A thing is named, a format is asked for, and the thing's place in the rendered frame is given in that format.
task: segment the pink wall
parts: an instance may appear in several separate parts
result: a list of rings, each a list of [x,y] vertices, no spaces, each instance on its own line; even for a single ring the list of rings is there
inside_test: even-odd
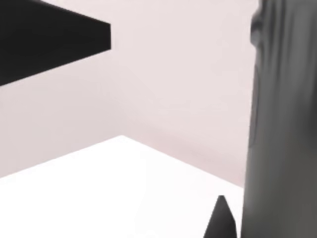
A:
[[[119,134],[243,185],[254,0],[47,0],[113,50],[0,88],[0,176]]]

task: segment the gray cylinder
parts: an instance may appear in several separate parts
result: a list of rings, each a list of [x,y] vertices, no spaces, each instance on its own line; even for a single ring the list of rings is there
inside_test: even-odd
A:
[[[317,238],[317,0],[261,0],[242,238]]]

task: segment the light pink wall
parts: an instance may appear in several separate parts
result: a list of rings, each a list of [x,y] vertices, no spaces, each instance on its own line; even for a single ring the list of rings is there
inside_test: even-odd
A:
[[[110,22],[113,50],[0,88],[0,176],[125,134],[243,185],[256,1],[47,2]]]

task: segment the black object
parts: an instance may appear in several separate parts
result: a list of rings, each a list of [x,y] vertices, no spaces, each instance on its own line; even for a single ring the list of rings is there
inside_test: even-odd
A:
[[[0,86],[111,49],[110,24],[40,0],[0,0]]]
[[[261,0],[242,238],[317,237],[317,0]]]
[[[224,196],[219,196],[204,238],[237,238],[236,223]]]

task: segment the white surface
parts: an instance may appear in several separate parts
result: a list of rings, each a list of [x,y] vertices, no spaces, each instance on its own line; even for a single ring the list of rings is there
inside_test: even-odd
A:
[[[3,238],[203,238],[243,189],[118,136],[0,179]]]
[[[124,134],[243,185],[257,0],[46,0],[113,49],[0,88],[0,176]]]

